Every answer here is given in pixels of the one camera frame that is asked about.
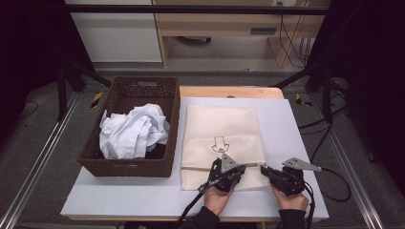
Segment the white towel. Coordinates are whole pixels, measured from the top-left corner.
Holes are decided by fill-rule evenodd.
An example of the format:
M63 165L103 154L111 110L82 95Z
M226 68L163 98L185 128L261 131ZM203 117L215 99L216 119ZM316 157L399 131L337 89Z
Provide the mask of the white towel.
M268 186L257 164L266 162L255 108L188 105L181 157L181 187L197 190L212 162L227 153L247 166L235 190Z
M105 158L145 157L156 143L166 144L169 123L157 104L135 107L129 114L111 114L100 122L100 150Z

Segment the tripod leg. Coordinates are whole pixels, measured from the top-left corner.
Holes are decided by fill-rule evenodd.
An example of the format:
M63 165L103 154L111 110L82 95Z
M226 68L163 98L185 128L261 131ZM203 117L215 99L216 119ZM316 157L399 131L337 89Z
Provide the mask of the tripod leg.
M330 108L330 88L331 88L331 73L330 69L327 67L325 69L324 78L324 91L323 91L323 101L322 101L322 112L324 113L325 119L331 124L333 116L331 114Z
M294 75L290 76L289 78L283 80L282 82L274 85L274 86L269 86L269 87L276 87L279 89L283 89L285 86L288 86L289 84L295 82L296 80L306 76L306 75L310 75L311 73L313 73L313 71L316 71L319 67L318 62L315 62L313 64L311 64L310 66L305 67L302 71L295 73Z
M59 97L59 117L58 121L62 120L63 115L65 115L68 109L67 97L66 97L66 82L63 76L63 67L57 71L57 93Z
M72 68L74 68L75 70L77 70L80 73L84 73L88 76L90 76L91 78L95 79L96 81L102 83L103 85L105 85L106 87L110 88L111 86L111 82L105 78L103 78L102 76L98 75L97 73L90 71L86 68L84 68L83 66L75 63L75 62L71 62L71 66Z

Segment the wicker basket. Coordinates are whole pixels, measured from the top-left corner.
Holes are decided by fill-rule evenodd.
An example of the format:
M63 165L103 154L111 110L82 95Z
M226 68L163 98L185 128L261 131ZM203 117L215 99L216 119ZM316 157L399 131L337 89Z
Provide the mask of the wicker basket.
M105 159L99 148L99 124L107 116L128 114L135 106L160 105L170 130L166 145L157 144L145 158ZM170 177L179 126L180 90L177 77L117 76L108 92L93 130L77 161L95 177Z

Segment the white table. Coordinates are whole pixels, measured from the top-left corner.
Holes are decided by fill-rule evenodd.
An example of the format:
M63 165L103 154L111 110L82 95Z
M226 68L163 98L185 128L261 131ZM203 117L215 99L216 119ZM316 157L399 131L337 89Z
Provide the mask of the white table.
M182 97L170 178L94 177L82 168L61 215L75 220L177 220L198 194L197 191L181 189L181 148L187 104L256 107L267 165L281 170L282 161L294 156L309 161L286 99ZM314 173L305 171L304 178L314 191L316 208L313 221L327 219L328 211ZM202 205L203 199L200 199L188 216L195 215ZM280 220L278 207L270 187L235 192L220 218L222 221Z

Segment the person's hand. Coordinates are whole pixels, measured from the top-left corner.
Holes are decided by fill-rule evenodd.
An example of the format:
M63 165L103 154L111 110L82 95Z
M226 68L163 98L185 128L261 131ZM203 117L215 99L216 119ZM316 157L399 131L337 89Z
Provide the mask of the person's hand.
M232 193L233 189L230 192L225 193L212 186L203 194L203 204L206 208L218 216L225 208Z
M309 201L302 193L297 195L284 196L276 187L271 185L274 196L276 196L280 203L281 210L296 209L306 211Z

